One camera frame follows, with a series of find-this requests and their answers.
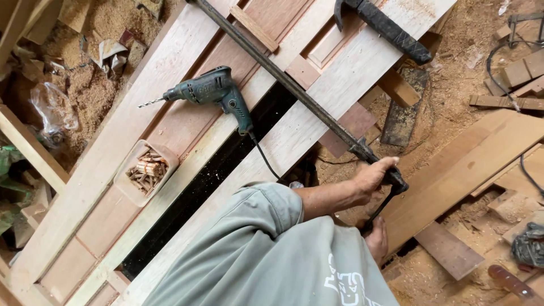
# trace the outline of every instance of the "electric drill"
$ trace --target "electric drill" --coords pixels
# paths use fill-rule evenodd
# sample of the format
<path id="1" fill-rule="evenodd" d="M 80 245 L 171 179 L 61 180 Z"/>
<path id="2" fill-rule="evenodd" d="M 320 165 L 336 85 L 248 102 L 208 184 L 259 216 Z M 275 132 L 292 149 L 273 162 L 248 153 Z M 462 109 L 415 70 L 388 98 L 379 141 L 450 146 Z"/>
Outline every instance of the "electric drill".
<path id="1" fill-rule="evenodd" d="M 202 105 L 215 103 L 221 106 L 225 114 L 232 113 L 238 121 L 238 133 L 246 135 L 253 130 L 253 122 L 242 93 L 231 77 L 231 68 L 219 66 L 201 76 L 181 82 L 168 89 L 162 98 L 144 103 L 144 107 L 158 101 L 187 100 Z"/>

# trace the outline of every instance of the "gray shirt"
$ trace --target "gray shirt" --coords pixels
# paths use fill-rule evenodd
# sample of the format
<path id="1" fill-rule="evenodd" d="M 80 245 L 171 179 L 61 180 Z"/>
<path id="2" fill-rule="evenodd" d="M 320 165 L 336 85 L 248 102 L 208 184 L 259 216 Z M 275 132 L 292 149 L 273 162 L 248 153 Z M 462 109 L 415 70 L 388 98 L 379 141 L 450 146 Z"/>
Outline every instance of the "gray shirt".
<path id="1" fill-rule="evenodd" d="M 356 228 L 303 216 L 286 186 L 241 188 L 144 306 L 398 305 Z"/>

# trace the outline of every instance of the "drill handle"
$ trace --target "drill handle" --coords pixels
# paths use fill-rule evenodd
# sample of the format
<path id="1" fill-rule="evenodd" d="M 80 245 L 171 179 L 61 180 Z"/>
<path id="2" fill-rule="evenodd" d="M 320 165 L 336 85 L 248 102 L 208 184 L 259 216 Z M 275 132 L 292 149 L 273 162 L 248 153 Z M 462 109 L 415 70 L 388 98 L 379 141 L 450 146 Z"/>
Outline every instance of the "drill handle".
<path id="1" fill-rule="evenodd" d="M 232 87 L 229 94 L 223 97 L 219 103 L 226 114 L 232 113 L 236 117 L 240 135 L 245 135 L 253 130 L 253 121 L 248 106 L 238 88 Z"/>

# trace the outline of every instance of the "black cable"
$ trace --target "black cable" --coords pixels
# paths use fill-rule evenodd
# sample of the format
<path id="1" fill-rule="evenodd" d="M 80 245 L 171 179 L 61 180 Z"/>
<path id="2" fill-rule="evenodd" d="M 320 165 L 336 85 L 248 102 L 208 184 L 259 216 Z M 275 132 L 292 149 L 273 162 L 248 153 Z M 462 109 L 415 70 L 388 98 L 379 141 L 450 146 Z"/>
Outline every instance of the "black cable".
<path id="1" fill-rule="evenodd" d="M 266 156 L 264 155 L 264 152 L 263 152 L 263 149 L 261 149 L 261 146 L 259 145 L 259 142 L 257 141 L 257 138 L 255 137 L 255 134 L 253 134 L 253 132 L 249 132 L 249 137 L 251 137 L 251 139 L 253 140 L 253 142 L 255 143 L 255 145 L 257 146 L 257 150 L 259 150 L 259 152 L 261 153 L 261 156 L 263 157 L 264 159 L 264 163 L 267 164 L 267 167 L 268 169 L 270 170 L 270 172 L 272 172 L 272 174 L 281 182 L 283 183 L 287 183 L 286 180 L 282 179 L 279 175 L 277 175 L 274 170 L 272 170 L 272 166 L 270 165 L 270 163 L 268 162 L 268 159 L 266 158 Z"/>
<path id="2" fill-rule="evenodd" d="M 535 45 L 540 45 L 542 47 L 544 47 L 544 43 L 540 43 L 540 42 L 537 42 L 537 41 L 528 41 L 528 40 L 514 40 L 514 41 L 506 41 L 498 46 L 496 46 L 493 50 L 491 50 L 491 52 L 489 53 L 489 56 L 487 57 L 487 63 L 486 63 L 486 68 L 487 68 L 487 74 L 489 74 L 489 77 L 491 78 L 491 80 L 493 81 L 493 83 L 495 83 L 497 86 L 499 86 L 499 88 L 507 95 L 507 97 L 510 99 L 510 101 L 512 101 L 512 105 L 514 105 L 514 108 L 516 109 L 516 111 L 518 113 L 521 114 L 521 109 L 519 108 L 519 106 L 517 105 L 516 101 L 514 100 L 514 98 L 510 95 L 510 93 L 508 92 L 508 90 L 506 90 L 505 88 L 503 88 L 498 82 L 497 80 L 493 77 L 493 75 L 491 74 L 491 60 L 493 59 L 493 56 L 495 55 L 495 53 L 497 53 L 497 51 L 499 51 L 502 47 L 510 44 L 510 43 L 516 43 L 516 42 L 524 42 L 526 44 L 535 44 Z M 533 179 L 532 176 L 529 175 L 529 173 L 527 172 L 527 170 L 525 169 L 525 164 L 523 162 L 523 157 L 524 154 L 521 155 L 520 157 L 520 166 L 521 166 L 521 170 L 523 171 L 523 173 L 525 174 L 525 176 L 527 177 L 527 179 L 529 179 L 529 181 L 536 187 L 536 189 L 539 190 L 540 192 L 540 196 L 544 197 L 544 188 L 540 187 L 540 185 Z"/>

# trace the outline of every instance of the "hammer handle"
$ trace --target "hammer handle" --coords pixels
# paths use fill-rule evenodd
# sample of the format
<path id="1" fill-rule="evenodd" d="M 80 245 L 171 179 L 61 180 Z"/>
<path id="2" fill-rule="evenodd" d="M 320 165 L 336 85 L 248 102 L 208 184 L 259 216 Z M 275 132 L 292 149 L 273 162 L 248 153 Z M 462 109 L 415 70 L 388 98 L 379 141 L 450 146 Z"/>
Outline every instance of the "hammer handle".
<path id="1" fill-rule="evenodd" d="M 387 17 L 372 2 L 363 0 L 357 7 L 357 15 L 390 44 L 402 53 L 408 54 L 416 64 L 423 65 L 431 61 L 431 52 Z"/>

